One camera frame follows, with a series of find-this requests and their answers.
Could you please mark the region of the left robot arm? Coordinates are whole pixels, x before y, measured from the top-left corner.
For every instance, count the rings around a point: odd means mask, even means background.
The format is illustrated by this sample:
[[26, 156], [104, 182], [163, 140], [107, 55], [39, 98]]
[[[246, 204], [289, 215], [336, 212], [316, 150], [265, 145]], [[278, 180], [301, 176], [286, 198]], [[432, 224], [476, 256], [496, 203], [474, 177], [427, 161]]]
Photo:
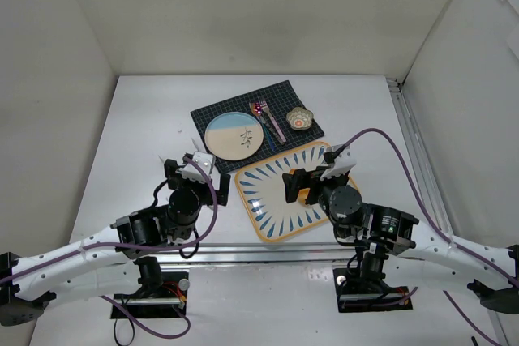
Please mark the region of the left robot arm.
[[47, 253], [1, 256], [1, 324], [18, 326], [38, 319], [57, 305], [105, 294], [147, 297], [162, 284], [156, 255], [186, 248], [196, 252], [206, 238], [196, 222], [202, 207], [217, 211], [228, 202], [230, 175], [212, 183], [214, 157], [195, 152], [183, 163], [164, 163], [166, 204], [148, 207], [118, 218], [82, 240]]

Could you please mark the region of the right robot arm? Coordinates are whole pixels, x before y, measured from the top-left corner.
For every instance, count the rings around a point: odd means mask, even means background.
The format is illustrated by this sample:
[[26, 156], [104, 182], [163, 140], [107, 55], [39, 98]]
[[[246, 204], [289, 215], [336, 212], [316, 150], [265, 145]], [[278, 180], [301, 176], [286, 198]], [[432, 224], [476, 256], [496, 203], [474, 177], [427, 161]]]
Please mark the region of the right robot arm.
[[319, 205], [341, 246], [355, 249], [355, 268], [345, 269], [337, 299], [351, 310], [388, 304], [398, 284], [468, 290], [498, 313], [518, 312], [518, 247], [496, 248], [447, 236], [395, 208], [365, 203], [343, 173], [326, 177], [324, 168], [294, 169], [282, 176], [285, 200], [301, 192]]

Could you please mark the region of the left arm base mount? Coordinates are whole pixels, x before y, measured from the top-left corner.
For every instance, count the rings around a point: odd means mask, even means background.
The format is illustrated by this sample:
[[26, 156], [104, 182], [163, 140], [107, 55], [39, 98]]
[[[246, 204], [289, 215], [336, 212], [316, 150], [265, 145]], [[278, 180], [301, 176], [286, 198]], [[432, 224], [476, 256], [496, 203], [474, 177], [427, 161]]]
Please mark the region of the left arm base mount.
[[155, 257], [142, 257], [133, 263], [138, 268], [137, 287], [131, 293], [115, 293], [113, 299], [135, 318], [179, 318], [187, 313], [190, 287], [187, 269], [168, 270]]

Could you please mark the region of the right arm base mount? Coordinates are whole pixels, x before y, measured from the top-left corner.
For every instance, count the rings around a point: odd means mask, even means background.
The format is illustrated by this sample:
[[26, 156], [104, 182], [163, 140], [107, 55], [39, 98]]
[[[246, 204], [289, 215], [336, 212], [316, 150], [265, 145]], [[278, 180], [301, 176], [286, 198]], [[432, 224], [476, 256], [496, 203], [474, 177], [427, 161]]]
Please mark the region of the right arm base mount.
[[341, 314], [412, 310], [406, 286], [389, 287], [383, 281], [361, 280], [354, 269], [332, 269], [337, 311]]

